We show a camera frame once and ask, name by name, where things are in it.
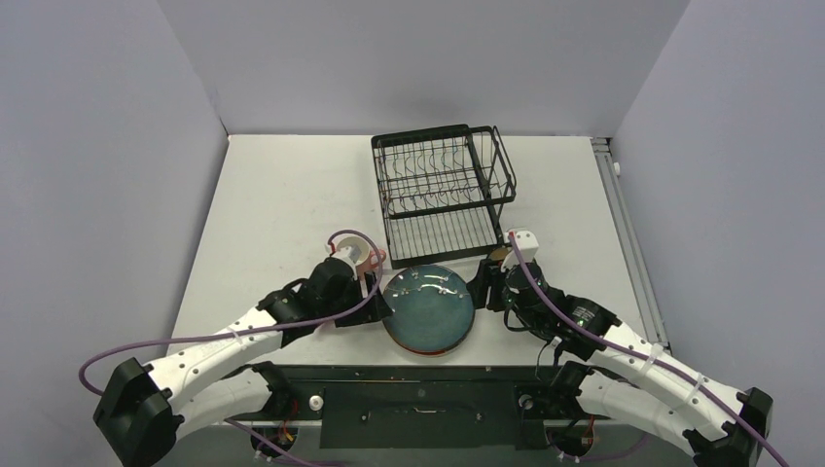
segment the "red wire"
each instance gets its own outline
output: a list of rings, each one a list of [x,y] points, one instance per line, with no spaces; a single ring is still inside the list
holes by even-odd
[[[289,420],[290,420],[293,416],[295,416],[296,414],[298,414],[298,399],[293,399],[293,400],[292,400],[292,412],[289,414],[289,416],[287,416],[287,417],[284,419],[284,421],[282,421],[282,422],[281,422],[281,426],[280,426],[280,428],[278,429],[278,433],[281,433],[281,434],[283,435],[283,437],[284,437],[284,438],[287,438],[287,436],[286,436],[286,433],[287,433],[287,431],[286,431],[286,424],[287,424],[287,423],[289,422]]]
[[[584,433],[584,434],[582,434],[582,438],[585,438],[585,437],[587,437],[587,436],[588,436],[588,433],[590,433],[590,432],[591,432],[591,430],[592,430],[592,426],[593,426],[593,424],[594,424],[594,423],[595,423],[595,416],[591,415],[591,424],[590,424],[590,425],[588,425],[588,429],[587,429],[587,430],[585,430],[585,433]]]

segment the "blue plate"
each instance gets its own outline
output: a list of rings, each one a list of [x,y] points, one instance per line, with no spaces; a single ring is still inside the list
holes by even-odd
[[[387,332],[403,348],[421,355],[441,355],[459,345],[476,317],[467,283],[436,265],[399,272],[383,292],[392,316]]]

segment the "cable tie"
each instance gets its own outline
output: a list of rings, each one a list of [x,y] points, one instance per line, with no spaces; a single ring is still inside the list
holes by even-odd
[[[246,344],[243,343],[243,338],[240,336],[240,334],[238,334],[237,331],[232,326],[227,326],[227,329],[229,329],[230,332],[233,334],[234,339],[237,341],[238,345],[240,345],[240,349],[241,350],[245,349]]]
[[[704,385],[704,376],[701,373],[697,372],[697,382],[696,382],[696,384],[694,384],[694,388],[691,389],[691,392],[688,393],[688,396],[685,398],[685,400],[683,400],[681,404],[674,407],[673,409],[678,412],[679,409],[687,406],[688,403],[691,401],[691,399],[693,399],[694,396],[696,396],[697,392],[699,392],[699,389],[703,385]]]
[[[656,362],[659,356],[662,355],[662,352],[664,352],[664,347],[657,343],[654,343],[653,348],[650,351],[650,355],[648,355],[647,357],[647,361],[644,363],[644,365],[642,365],[642,368],[639,369],[639,372],[636,374],[636,376],[633,377],[632,382],[638,383],[639,381],[644,379],[647,376],[647,372],[649,372],[650,369],[653,368],[653,364]]]

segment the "black joint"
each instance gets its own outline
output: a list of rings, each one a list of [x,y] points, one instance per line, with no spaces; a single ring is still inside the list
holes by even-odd
[[[94,424],[125,467],[154,465],[177,441],[179,423],[150,371],[134,358],[118,365],[94,411]]]
[[[767,438],[771,432],[773,399],[759,388],[752,387],[744,395],[736,394],[742,402],[739,416],[757,433]],[[705,439],[698,431],[688,430],[684,436],[694,450],[694,462],[700,467],[753,467],[762,453],[757,443],[739,423],[726,422],[722,428],[728,433],[716,441]]]

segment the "black metal plate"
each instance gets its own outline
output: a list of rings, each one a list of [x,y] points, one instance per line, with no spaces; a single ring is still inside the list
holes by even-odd
[[[512,445],[515,428],[507,382],[336,384],[326,391],[321,448]]]

